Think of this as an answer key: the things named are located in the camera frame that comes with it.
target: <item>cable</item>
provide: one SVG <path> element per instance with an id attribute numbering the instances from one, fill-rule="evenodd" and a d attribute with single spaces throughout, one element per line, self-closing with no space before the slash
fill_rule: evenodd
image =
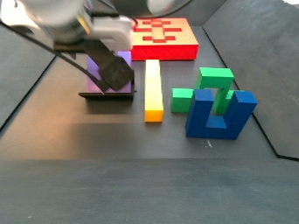
<path id="1" fill-rule="evenodd" d="M 68 59 L 64 55 L 61 55 L 60 52 L 53 51 L 44 43 L 41 43 L 38 40 L 34 38 L 26 36 L 25 34 L 20 33 L 16 31 L 9 25 L 6 25 L 2 20 L 0 19 L 0 25 L 6 28 L 9 31 L 16 33 L 18 36 L 33 42 L 38 47 L 41 47 L 45 51 L 50 52 L 54 54 L 57 57 L 60 57 L 62 60 L 65 60 L 72 66 L 74 66 L 89 78 L 90 80 L 96 83 L 98 80 L 97 78 L 85 70 L 76 62 L 73 62 L 70 59 Z"/>
<path id="2" fill-rule="evenodd" d="M 179 11 L 183 7 L 185 7 L 191 2 L 192 2 L 192 0 L 185 0 L 171 11 L 167 11 L 163 14 L 153 14 L 151 16 L 141 16 L 137 18 L 164 18 L 164 17 L 172 15 L 176 11 Z"/>

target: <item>yellow rectangular block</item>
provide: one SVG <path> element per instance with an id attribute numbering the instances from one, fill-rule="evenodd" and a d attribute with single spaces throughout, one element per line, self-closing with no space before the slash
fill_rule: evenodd
<path id="1" fill-rule="evenodd" d="M 144 121 L 161 122 L 164 119 L 164 98 L 159 59 L 145 61 L 144 70 Z"/>

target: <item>red block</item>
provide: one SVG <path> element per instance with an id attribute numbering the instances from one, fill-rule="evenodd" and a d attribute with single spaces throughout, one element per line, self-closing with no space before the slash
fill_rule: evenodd
<path id="1" fill-rule="evenodd" d="M 132 60 L 195 60 L 197 51 L 185 18 L 137 19 Z"/>

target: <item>blue u-shaped block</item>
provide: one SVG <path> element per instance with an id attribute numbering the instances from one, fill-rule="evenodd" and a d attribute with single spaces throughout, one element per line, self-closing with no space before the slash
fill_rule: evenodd
<path id="1" fill-rule="evenodd" d="M 211 90 L 195 89 L 185 123 L 185 136 L 235 140 L 257 105 L 257 100 L 251 92 L 235 91 L 224 116 L 211 115 L 212 103 Z"/>

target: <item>block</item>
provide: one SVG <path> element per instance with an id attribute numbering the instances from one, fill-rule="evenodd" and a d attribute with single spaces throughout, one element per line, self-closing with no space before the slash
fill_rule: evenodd
<path id="1" fill-rule="evenodd" d="M 233 93 L 229 90 L 232 81 L 233 73 L 228 68 L 200 68 L 195 88 L 216 88 L 219 90 L 212 106 L 217 115 L 223 115 L 228 107 L 229 98 Z"/>
<path id="2" fill-rule="evenodd" d="M 130 64 L 132 64 L 130 52 L 118 52 L 117 56 L 122 57 L 124 60 L 125 60 L 125 63 L 130 66 Z M 90 58 L 88 58 L 88 69 L 86 70 L 100 80 L 98 66 L 96 65 L 96 63 L 93 62 L 93 60 Z M 120 90 L 114 91 L 110 88 L 105 92 L 105 95 L 110 95 L 110 94 L 130 94 L 132 91 L 133 91 L 133 83 L 129 81 Z M 96 86 L 96 84 L 92 82 L 90 79 L 88 79 L 86 93 L 101 93 L 101 91 L 98 90 L 98 87 Z"/>
<path id="3" fill-rule="evenodd" d="M 185 18 L 137 19 L 132 60 L 195 60 L 197 51 Z"/>
<path id="4" fill-rule="evenodd" d="M 164 118 L 164 102 L 160 75 L 160 61 L 145 61 L 144 71 L 144 121 L 161 122 Z"/>
<path id="5" fill-rule="evenodd" d="M 172 112 L 188 113 L 192 102 L 192 89 L 173 88 L 172 89 Z"/>
<path id="6" fill-rule="evenodd" d="M 185 136 L 235 140 L 257 105 L 253 94 L 233 91 L 224 116 L 211 115 L 212 92 L 195 89 L 185 122 Z"/>

